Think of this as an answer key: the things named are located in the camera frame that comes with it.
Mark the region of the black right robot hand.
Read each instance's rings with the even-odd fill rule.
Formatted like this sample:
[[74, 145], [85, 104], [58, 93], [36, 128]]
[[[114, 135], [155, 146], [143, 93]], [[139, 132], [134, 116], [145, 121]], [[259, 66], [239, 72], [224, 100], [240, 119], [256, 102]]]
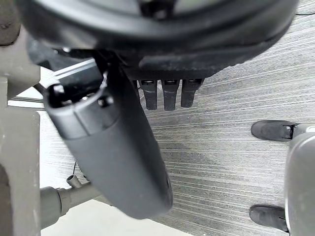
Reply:
[[193, 105], [204, 80], [268, 50], [296, 0], [17, 0], [31, 60], [56, 72], [43, 96], [91, 184], [135, 219], [168, 212], [170, 180], [141, 107]]

